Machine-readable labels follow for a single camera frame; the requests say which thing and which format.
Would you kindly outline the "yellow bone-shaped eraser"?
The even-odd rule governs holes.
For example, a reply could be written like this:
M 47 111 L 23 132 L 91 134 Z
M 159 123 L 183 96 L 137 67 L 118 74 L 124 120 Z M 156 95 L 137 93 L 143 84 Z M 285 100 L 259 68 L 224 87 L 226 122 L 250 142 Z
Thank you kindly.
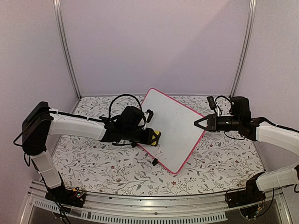
M 161 136 L 161 132 L 160 131 L 153 131 L 150 145 L 156 147 L 158 145 L 160 136 Z

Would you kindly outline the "pink-framed whiteboard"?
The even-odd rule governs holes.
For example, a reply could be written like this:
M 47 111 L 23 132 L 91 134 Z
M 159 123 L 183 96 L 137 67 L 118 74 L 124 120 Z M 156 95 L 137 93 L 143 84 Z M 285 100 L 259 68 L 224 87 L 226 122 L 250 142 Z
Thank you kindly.
M 160 131 L 161 136 L 156 147 L 138 146 L 170 173 L 179 173 L 205 133 L 194 125 L 204 115 L 155 88 L 148 90 L 142 108 L 154 112 L 146 127 Z

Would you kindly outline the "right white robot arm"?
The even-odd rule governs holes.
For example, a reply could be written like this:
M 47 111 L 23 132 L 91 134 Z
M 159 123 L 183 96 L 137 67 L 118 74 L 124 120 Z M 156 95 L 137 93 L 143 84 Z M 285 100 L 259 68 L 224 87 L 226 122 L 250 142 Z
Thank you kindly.
M 219 116 L 215 112 L 195 121 L 194 125 L 208 132 L 237 131 L 245 139 L 269 143 L 296 155 L 299 154 L 297 130 L 275 124 L 265 117 L 252 118 L 249 100 L 246 97 L 232 97 L 228 101 L 230 103 L 228 116 Z M 245 203 L 252 203 L 259 197 L 260 192 L 298 184 L 299 164 L 294 163 L 250 178 L 246 181 L 246 190 L 242 192 L 241 197 Z

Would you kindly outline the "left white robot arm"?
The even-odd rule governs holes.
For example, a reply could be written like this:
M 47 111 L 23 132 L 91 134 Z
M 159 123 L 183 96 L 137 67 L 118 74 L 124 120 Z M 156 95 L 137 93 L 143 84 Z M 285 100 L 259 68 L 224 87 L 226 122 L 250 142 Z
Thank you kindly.
M 69 191 L 63 187 L 62 178 L 46 149 L 48 136 L 77 136 L 115 145 L 126 140 L 132 145 L 156 147 L 161 132 L 146 126 L 153 115 L 151 110 L 144 112 L 141 108 L 127 106 L 120 115 L 95 119 L 58 111 L 42 101 L 23 121 L 21 133 L 13 144 L 20 146 L 31 158 L 52 196 L 64 203 L 70 197 Z

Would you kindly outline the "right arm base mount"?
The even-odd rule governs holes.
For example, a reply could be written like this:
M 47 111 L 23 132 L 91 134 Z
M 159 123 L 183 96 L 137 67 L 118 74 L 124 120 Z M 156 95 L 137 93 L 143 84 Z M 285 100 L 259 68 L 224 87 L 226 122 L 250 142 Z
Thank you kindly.
M 245 187 L 243 189 L 227 190 L 224 199 L 229 208 L 240 208 L 255 203 L 252 207 L 240 209 L 240 213 L 245 219 L 255 219 L 264 208 L 266 195 L 254 187 Z

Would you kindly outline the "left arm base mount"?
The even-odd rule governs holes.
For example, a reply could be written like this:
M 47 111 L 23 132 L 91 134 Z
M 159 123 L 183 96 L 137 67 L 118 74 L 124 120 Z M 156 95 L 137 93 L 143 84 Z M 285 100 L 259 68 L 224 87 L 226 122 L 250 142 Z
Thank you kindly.
M 86 198 L 86 191 L 76 187 L 67 189 L 61 185 L 53 189 L 47 189 L 45 198 L 60 204 L 83 208 Z

